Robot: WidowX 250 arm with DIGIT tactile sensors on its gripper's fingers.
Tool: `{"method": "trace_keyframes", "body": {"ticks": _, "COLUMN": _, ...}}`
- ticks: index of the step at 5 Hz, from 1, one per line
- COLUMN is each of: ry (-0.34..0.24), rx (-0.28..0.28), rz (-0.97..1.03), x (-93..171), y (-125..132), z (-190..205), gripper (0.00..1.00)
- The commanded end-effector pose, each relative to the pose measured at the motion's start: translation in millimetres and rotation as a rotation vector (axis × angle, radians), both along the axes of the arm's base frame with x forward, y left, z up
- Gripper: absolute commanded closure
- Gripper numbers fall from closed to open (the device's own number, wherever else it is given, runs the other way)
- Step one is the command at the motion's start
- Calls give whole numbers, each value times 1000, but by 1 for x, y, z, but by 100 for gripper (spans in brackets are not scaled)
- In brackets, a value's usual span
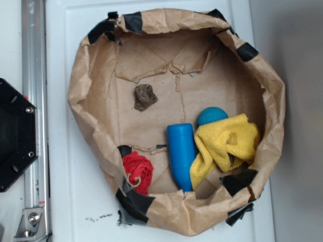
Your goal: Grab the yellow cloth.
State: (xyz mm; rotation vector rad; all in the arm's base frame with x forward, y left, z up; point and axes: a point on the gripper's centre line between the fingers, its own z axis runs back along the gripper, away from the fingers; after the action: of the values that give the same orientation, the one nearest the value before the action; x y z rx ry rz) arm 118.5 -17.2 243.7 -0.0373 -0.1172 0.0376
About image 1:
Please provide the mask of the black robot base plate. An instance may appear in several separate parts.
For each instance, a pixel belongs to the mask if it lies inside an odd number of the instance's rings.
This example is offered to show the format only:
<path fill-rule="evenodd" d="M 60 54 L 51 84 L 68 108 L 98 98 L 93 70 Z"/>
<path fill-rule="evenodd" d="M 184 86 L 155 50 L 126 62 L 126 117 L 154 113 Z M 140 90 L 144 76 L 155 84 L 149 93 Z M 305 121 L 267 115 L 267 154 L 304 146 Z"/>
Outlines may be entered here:
<path fill-rule="evenodd" d="M 1 78 L 1 192 L 38 157 L 37 108 Z"/>

